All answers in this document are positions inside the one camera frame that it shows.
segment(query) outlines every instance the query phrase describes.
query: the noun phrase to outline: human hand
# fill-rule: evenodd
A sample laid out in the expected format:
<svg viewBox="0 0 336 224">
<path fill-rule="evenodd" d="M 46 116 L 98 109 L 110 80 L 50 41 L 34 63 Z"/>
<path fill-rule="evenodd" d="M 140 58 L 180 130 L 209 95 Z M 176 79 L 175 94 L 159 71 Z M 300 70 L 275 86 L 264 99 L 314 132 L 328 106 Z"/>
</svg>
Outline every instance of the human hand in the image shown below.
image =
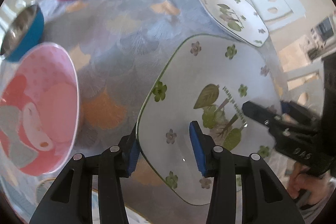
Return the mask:
<svg viewBox="0 0 336 224">
<path fill-rule="evenodd" d="M 299 196 L 301 189 L 309 190 L 311 194 L 307 204 L 315 205 L 328 194 L 328 182 L 330 177 L 325 174 L 322 179 L 319 179 L 305 173 L 300 174 L 300 172 L 306 169 L 307 167 L 298 162 L 294 164 L 294 170 L 289 178 L 287 192 L 292 199 L 295 199 Z"/>
</svg>

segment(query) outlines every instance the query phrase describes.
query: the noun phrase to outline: bowl rim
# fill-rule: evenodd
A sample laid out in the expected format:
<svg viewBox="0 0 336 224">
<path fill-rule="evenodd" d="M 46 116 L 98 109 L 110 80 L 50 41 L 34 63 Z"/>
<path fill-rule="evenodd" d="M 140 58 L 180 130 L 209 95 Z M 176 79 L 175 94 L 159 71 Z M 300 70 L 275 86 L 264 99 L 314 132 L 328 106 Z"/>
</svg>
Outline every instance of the bowl rim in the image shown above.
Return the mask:
<svg viewBox="0 0 336 224">
<path fill-rule="evenodd" d="M 80 90 L 79 90 L 79 82 L 78 82 L 78 75 L 77 75 L 77 71 L 76 71 L 76 68 L 75 68 L 75 64 L 72 60 L 72 58 L 70 57 L 68 51 L 65 50 L 65 48 L 63 48 L 62 46 L 54 43 L 54 42 L 42 42 L 40 44 L 37 44 L 36 46 L 32 47 L 29 51 L 27 51 L 25 53 L 25 55 L 22 57 L 22 59 L 20 60 L 19 62 L 19 65 L 17 68 L 19 68 L 22 63 L 26 60 L 26 58 L 28 56 L 30 56 L 32 53 L 34 53 L 35 51 L 39 50 L 40 48 L 42 47 L 45 47 L 45 46 L 52 46 L 52 47 L 55 47 L 55 48 L 58 48 L 60 50 L 62 50 L 63 52 L 66 53 L 68 59 L 70 60 L 71 62 L 71 65 L 72 65 L 72 68 L 73 68 L 73 71 L 75 73 L 75 79 L 76 79 L 76 92 L 77 92 L 77 113 L 76 113 L 76 123 L 75 123 L 75 129 L 73 131 L 73 138 L 72 138 L 72 141 L 71 141 L 71 144 L 70 144 L 70 147 L 69 147 L 69 151 L 67 152 L 67 155 L 65 156 L 64 160 L 56 167 L 52 167 L 51 170 L 45 172 L 45 173 L 42 173 L 41 175 L 43 174 L 51 174 L 51 173 L 54 173 L 56 171 L 58 171 L 59 169 L 63 168 L 65 166 L 65 164 L 69 161 L 69 156 L 72 152 L 72 149 L 74 147 L 74 144 L 75 144 L 75 140 L 76 140 L 76 137 L 77 137 L 77 134 L 78 134 L 78 129 L 79 129 L 79 120 L 80 120 L 80 105 L 81 105 L 81 101 L 80 101 Z M 16 76 L 16 72 L 14 73 L 14 75 L 12 76 L 12 78 L 8 81 L 6 87 L 4 88 L 3 91 L 6 90 L 8 84 L 11 82 L 11 80 Z"/>
<path fill-rule="evenodd" d="M 32 21 L 30 22 L 29 26 L 27 26 L 27 29 L 22 32 L 22 35 L 21 35 L 21 39 L 20 41 L 17 43 L 17 45 L 15 47 L 13 47 L 12 49 L 4 49 L 4 41 L 6 40 L 6 38 L 10 35 L 10 32 L 11 32 L 11 29 L 12 27 L 17 23 L 18 21 L 18 18 L 20 17 L 21 14 L 23 14 L 26 10 L 28 9 L 31 9 L 33 8 L 33 17 L 32 17 Z M 1 44 L 1 49 L 0 49 L 0 60 L 4 60 L 6 59 L 7 57 L 9 57 L 17 48 L 18 46 L 21 44 L 22 42 L 22 39 L 25 37 L 25 35 L 27 34 L 27 32 L 29 31 L 30 27 L 32 26 L 33 22 L 35 21 L 36 19 L 36 16 L 38 13 L 42 12 L 41 11 L 41 7 L 39 6 L 38 3 L 32 3 L 31 5 L 25 7 L 24 9 L 22 9 L 22 11 L 16 16 L 16 18 L 12 21 L 12 23 L 9 25 L 3 39 L 2 39 L 2 44 Z"/>
</svg>

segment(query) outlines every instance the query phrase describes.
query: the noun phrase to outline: person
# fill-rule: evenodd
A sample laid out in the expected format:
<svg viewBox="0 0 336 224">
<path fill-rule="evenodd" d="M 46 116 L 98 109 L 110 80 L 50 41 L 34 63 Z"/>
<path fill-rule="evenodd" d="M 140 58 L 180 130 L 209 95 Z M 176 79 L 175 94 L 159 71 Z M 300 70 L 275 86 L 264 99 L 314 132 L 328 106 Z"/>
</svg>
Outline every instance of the person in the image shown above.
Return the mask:
<svg viewBox="0 0 336 224">
<path fill-rule="evenodd" d="M 305 223 L 310 224 L 321 212 L 336 185 L 331 180 L 329 173 L 325 173 L 322 178 L 317 178 L 305 174 L 305 170 L 304 165 L 298 162 L 294 164 L 293 173 L 288 181 L 287 192 L 293 199 L 299 196 L 301 189 L 311 192 L 306 204 L 300 208 Z"/>
</svg>

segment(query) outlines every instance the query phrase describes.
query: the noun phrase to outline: tablecloth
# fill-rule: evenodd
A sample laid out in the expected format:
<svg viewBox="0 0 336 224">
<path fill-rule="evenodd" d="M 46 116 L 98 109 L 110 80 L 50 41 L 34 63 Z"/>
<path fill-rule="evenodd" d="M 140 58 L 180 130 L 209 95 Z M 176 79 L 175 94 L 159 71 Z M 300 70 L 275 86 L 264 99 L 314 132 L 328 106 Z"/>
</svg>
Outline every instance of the tablecloth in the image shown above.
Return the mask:
<svg viewBox="0 0 336 224">
<path fill-rule="evenodd" d="M 176 48 L 189 36 L 208 33 L 229 37 L 198 0 L 38 0 L 45 17 L 43 42 L 70 54 L 80 85 L 84 125 L 71 155 L 96 155 L 128 135 L 153 83 Z M 269 38 L 258 51 L 270 68 L 274 85 L 288 99 L 287 82 Z M 2 62 L 0 91 L 17 64 Z M 0 156 L 0 181 L 11 205 L 29 222 L 36 187 L 46 178 L 25 175 Z M 180 199 L 142 156 L 129 179 L 121 179 L 125 203 L 152 223 L 205 223 L 209 206 Z"/>
</svg>

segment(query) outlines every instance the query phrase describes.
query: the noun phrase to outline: black clip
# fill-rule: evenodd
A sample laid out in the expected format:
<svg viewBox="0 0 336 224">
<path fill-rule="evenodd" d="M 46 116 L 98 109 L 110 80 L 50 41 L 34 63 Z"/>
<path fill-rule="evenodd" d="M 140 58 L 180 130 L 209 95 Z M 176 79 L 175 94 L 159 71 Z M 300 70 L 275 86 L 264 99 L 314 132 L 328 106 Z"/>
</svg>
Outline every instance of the black clip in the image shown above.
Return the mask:
<svg viewBox="0 0 336 224">
<path fill-rule="evenodd" d="M 92 175 L 98 175 L 101 224 L 128 224 L 120 178 L 135 170 L 140 149 L 132 133 L 100 155 L 74 155 L 50 186 L 30 224 L 92 224 Z"/>
<path fill-rule="evenodd" d="M 242 110 L 247 117 L 268 127 L 268 132 L 276 140 L 277 152 L 308 166 L 308 175 L 320 177 L 328 170 L 335 175 L 335 157 L 327 153 L 320 118 L 295 102 L 281 102 L 281 105 L 283 112 L 298 123 L 285 122 L 280 116 L 250 101 L 243 104 Z M 300 190 L 296 205 L 301 208 L 309 196 L 309 191 Z"/>
<path fill-rule="evenodd" d="M 241 175 L 243 224 L 305 223 L 282 183 L 258 154 L 234 155 L 204 135 L 197 121 L 192 125 L 209 168 L 206 176 L 214 177 L 207 224 L 235 223 L 236 175 Z"/>
</svg>

